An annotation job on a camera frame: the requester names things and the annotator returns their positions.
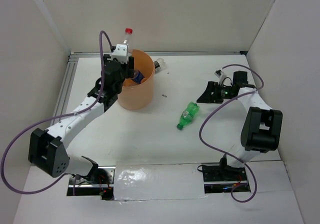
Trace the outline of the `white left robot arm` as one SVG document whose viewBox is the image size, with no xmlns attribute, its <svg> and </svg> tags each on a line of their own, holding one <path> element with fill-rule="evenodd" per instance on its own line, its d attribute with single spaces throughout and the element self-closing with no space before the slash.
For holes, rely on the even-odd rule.
<svg viewBox="0 0 320 224">
<path fill-rule="evenodd" d="M 96 80 L 94 88 L 72 112 L 45 130 L 35 129 L 30 135 L 28 161 L 53 178 L 63 173 L 79 175 L 88 184 L 97 181 L 99 165 L 92 159 L 72 157 L 67 148 L 72 140 L 94 119 L 104 114 L 118 99 L 125 79 L 134 74 L 134 58 L 103 56 L 103 76 Z"/>
</svg>

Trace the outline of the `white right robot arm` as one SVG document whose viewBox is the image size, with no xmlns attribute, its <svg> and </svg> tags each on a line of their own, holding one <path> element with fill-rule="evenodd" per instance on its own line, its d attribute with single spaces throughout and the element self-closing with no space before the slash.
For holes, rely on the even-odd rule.
<svg viewBox="0 0 320 224">
<path fill-rule="evenodd" d="M 230 180 L 239 174 L 244 164 L 259 154 L 275 151 L 279 146 L 283 113 L 272 109 L 261 98 L 255 85 L 248 82 L 246 71 L 235 71 L 230 85 L 224 85 L 226 74 L 220 69 L 215 72 L 218 82 L 209 81 L 197 103 L 222 104 L 224 100 L 238 97 L 247 114 L 240 134 L 240 143 L 224 154 L 218 170 L 223 180 Z"/>
</svg>

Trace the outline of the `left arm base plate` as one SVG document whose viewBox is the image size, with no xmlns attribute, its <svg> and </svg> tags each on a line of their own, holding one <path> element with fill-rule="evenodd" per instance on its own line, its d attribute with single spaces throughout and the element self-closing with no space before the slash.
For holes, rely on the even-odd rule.
<svg viewBox="0 0 320 224">
<path fill-rule="evenodd" d="M 98 196 L 101 200 L 111 201 L 114 199 L 115 166 L 99 166 L 93 177 L 71 176 L 69 178 L 67 193 L 68 197 Z"/>
</svg>

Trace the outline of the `dark bottle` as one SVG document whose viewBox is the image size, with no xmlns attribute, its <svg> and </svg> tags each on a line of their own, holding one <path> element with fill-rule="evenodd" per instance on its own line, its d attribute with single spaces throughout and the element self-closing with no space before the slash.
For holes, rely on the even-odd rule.
<svg viewBox="0 0 320 224">
<path fill-rule="evenodd" d="M 165 62 L 165 60 L 163 58 L 158 58 L 156 59 L 154 62 L 154 69 L 155 69 L 155 73 L 159 73 L 162 70 L 165 70 L 167 68 L 167 64 Z"/>
</svg>

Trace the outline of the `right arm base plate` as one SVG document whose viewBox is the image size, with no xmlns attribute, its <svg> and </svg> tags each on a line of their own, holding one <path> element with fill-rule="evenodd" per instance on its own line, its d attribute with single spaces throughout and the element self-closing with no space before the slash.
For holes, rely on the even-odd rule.
<svg viewBox="0 0 320 224">
<path fill-rule="evenodd" d="M 221 170 L 218 164 L 201 164 L 197 167 L 197 171 L 202 173 L 205 194 L 230 193 L 234 187 L 237 187 L 234 192 L 251 191 L 243 167 L 236 171 L 228 171 Z"/>
</svg>

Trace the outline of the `small blue label bottle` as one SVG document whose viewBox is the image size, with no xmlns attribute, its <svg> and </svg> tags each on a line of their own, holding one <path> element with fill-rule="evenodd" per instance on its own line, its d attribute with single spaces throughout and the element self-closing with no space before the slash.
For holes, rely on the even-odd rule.
<svg viewBox="0 0 320 224">
<path fill-rule="evenodd" d="M 145 78 L 144 75 L 139 70 L 134 70 L 132 80 L 136 84 L 140 84 L 144 78 Z"/>
</svg>

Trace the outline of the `orange juice bottle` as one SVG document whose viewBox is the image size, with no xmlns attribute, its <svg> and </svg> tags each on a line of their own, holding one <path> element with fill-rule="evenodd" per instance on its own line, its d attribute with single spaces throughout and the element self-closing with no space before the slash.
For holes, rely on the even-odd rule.
<svg viewBox="0 0 320 224">
<path fill-rule="evenodd" d="M 133 87 L 133 86 L 136 86 L 137 83 L 134 82 L 132 79 L 126 79 L 123 83 L 123 86 L 124 87 Z"/>
</svg>

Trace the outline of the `green plastic bottle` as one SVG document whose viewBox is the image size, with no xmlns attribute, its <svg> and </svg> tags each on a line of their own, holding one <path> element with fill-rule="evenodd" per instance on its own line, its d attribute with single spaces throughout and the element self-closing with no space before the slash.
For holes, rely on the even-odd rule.
<svg viewBox="0 0 320 224">
<path fill-rule="evenodd" d="M 182 130 L 191 124 L 199 110 L 200 107 L 196 103 L 190 102 L 179 118 L 179 123 L 176 126 L 177 129 Z"/>
</svg>

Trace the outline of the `clear bottle red label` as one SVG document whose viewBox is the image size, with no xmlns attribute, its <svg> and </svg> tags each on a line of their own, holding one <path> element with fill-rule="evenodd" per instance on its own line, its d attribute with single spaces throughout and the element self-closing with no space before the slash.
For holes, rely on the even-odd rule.
<svg viewBox="0 0 320 224">
<path fill-rule="evenodd" d="M 133 29 L 127 27 L 124 33 L 123 44 L 127 46 L 127 51 L 128 51 L 128 54 L 130 55 L 133 52 L 132 34 L 133 34 Z"/>
</svg>

